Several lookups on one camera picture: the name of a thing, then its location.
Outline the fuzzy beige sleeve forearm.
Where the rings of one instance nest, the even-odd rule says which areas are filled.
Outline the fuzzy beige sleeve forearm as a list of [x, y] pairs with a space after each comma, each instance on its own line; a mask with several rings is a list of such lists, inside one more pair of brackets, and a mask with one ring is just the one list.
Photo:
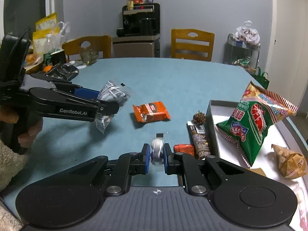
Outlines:
[[[3, 191], [25, 166], [28, 155], [12, 151], [1, 141], [1, 191]], [[1, 200], [1, 230], [21, 230], [23, 224], [8, 210]]]

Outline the person's left hand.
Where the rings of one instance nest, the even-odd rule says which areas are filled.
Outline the person's left hand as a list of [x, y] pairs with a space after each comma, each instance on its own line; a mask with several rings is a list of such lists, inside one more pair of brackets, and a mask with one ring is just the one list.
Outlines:
[[31, 148], [43, 127], [43, 118], [31, 115], [26, 121], [8, 107], [1, 106], [1, 141], [14, 152]]

